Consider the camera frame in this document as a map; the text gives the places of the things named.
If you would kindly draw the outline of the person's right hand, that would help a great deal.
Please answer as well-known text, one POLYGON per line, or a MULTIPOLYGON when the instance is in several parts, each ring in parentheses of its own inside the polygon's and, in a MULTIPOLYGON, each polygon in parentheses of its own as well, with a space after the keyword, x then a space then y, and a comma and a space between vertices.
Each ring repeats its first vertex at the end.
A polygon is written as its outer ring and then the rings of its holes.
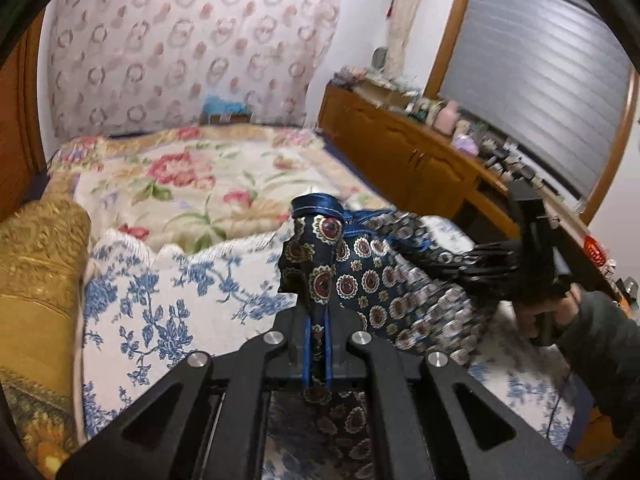
POLYGON ((521 333, 536 346, 548 347, 562 335, 577 315, 582 289, 571 284, 564 297, 548 297, 536 304, 514 304, 521 333))

